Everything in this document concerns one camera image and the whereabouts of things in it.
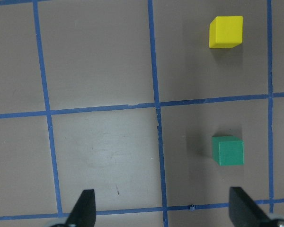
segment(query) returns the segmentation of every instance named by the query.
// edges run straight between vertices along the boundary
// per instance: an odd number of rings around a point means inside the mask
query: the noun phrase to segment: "green cube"
[[[235,136],[212,138],[213,159],[221,166],[244,164],[244,142]]]

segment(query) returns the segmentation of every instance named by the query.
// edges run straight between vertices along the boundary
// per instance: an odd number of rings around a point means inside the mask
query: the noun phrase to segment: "black object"
[[[235,227],[284,227],[284,219],[270,219],[241,187],[230,188],[229,217]]]
[[[94,227],[95,222],[95,191],[90,189],[82,192],[65,224],[58,224],[52,227]]]

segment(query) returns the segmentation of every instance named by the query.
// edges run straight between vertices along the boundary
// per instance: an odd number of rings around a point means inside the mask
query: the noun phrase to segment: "side face of green cube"
[[[212,138],[213,159],[221,166],[244,164],[244,142],[234,136]]]

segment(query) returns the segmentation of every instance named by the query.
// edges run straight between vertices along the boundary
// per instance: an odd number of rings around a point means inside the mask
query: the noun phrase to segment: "front face of green cube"
[[[243,141],[236,137],[213,137],[213,159],[221,166],[243,165]]]

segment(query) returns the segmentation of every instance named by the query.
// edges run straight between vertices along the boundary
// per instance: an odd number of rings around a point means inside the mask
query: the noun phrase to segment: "side face of yellow cube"
[[[232,48],[243,41],[243,17],[216,17],[209,26],[210,48]]]

